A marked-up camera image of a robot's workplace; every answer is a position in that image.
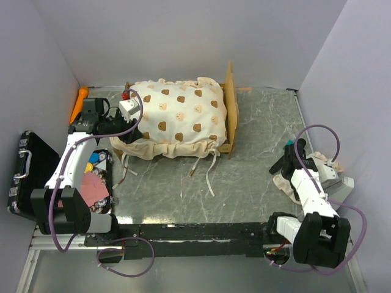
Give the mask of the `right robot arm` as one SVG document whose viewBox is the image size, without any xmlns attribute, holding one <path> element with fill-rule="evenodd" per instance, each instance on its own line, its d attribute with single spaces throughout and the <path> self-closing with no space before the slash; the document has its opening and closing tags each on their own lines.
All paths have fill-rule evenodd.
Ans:
<svg viewBox="0 0 391 293">
<path fill-rule="evenodd" d="M 296 262 L 334 269 L 345 258 L 351 225 L 327 201 L 322 187 L 326 181 L 338 179 L 336 169 L 314 154 L 307 155 L 306 144 L 305 139 L 298 139 L 285 145 L 283 156 L 269 170 L 288 181 L 304 218 L 274 212 L 266 234 L 273 243 L 286 239 L 292 244 Z"/>
</svg>

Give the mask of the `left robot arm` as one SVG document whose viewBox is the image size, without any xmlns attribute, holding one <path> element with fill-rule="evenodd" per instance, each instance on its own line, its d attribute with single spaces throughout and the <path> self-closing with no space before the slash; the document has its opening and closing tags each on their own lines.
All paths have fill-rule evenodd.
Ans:
<svg viewBox="0 0 391 293">
<path fill-rule="evenodd" d="M 103 98 L 86 98 L 82 110 L 68 127 L 65 151 L 50 179 L 42 189 L 31 193 L 31 203 L 42 234 L 99 233 L 106 245 L 114 245 L 121 231 L 110 214 L 90 210 L 81 195 L 82 177 L 87 163 L 102 138 L 128 136 L 140 138 L 138 125 L 143 114 L 138 93 L 119 106 L 119 114 L 110 117 Z"/>
</svg>

